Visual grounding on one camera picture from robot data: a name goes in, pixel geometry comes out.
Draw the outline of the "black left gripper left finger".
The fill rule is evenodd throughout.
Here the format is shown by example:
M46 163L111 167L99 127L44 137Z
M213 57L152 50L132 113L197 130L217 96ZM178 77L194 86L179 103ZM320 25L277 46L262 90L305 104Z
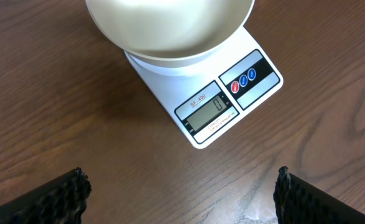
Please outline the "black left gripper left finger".
M92 191L88 176L77 167L0 206L0 224L80 224Z

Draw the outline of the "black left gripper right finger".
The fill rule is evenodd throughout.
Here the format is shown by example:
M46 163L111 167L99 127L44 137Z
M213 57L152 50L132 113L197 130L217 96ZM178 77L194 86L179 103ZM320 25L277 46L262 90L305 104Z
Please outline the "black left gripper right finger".
M291 174L283 166L273 194L279 224L365 224L365 214Z

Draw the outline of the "white digital kitchen scale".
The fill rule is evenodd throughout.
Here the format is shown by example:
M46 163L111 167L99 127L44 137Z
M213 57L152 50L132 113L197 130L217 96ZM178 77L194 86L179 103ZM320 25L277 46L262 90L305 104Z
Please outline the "white digital kitchen scale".
M284 79L240 27L193 65L166 68L126 57L192 146L203 149L282 88Z

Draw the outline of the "cream ceramic bowl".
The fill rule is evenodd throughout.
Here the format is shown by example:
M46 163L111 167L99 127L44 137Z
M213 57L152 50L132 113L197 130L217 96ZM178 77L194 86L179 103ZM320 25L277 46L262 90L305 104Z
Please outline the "cream ceramic bowl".
M212 54L247 21L254 0L86 0L112 43L161 67L182 67Z

